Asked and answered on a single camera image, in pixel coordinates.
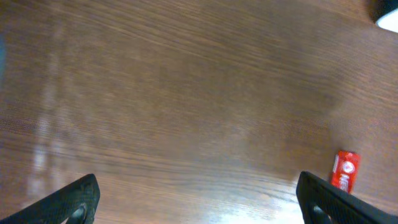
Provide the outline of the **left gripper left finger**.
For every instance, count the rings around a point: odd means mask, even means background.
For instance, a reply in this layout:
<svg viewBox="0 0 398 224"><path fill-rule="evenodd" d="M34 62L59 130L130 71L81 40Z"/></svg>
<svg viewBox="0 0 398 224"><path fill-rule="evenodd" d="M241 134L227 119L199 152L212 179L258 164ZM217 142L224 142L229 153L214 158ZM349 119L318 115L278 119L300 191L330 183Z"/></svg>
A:
<svg viewBox="0 0 398 224"><path fill-rule="evenodd" d="M23 210L1 220L1 224L76 223L92 224L100 200L94 174L66 185Z"/></svg>

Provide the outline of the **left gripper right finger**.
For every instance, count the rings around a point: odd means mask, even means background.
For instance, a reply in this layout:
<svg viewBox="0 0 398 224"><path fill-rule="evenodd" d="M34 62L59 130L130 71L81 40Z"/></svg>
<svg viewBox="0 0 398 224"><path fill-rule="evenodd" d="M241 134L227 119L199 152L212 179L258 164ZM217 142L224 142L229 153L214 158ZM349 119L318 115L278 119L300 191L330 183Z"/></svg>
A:
<svg viewBox="0 0 398 224"><path fill-rule="evenodd" d="M305 224L395 224L397 217L336 188L314 174L303 171L296 196Z"/></svg>

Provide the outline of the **red Nescafe coffee sachet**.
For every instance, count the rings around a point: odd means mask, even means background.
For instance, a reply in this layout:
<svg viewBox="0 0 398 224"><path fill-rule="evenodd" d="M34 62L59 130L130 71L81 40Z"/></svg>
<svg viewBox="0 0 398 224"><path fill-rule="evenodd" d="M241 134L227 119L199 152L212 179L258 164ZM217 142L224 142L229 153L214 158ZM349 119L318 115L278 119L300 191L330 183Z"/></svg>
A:
<svg viewBox="0 0 398 224"><path fill-rule="evenodd" d="M356 182L361 156L355 152L338 151L335 156L330 184L351 193Z"/></svg>

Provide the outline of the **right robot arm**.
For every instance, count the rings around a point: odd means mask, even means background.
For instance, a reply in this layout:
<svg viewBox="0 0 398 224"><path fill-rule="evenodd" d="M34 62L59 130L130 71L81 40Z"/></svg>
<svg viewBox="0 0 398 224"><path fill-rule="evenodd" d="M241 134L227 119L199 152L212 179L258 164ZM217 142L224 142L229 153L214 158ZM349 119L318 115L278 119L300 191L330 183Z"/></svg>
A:
<svg viewBox="0 0 398 224"><path fill-rule="evenodd" d="M382 29L397 33L397 11L397 0L369 0L369 16Z"/></svg>

